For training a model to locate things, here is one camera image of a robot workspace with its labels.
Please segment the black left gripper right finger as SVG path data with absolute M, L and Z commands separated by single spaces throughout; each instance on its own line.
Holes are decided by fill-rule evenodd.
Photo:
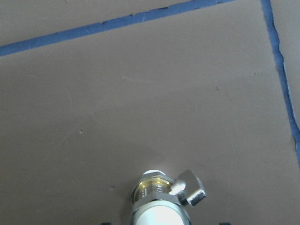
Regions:
M 219 223 L 219 225 L 231 225 L 230 223 L 226 222 L 226 223 Z

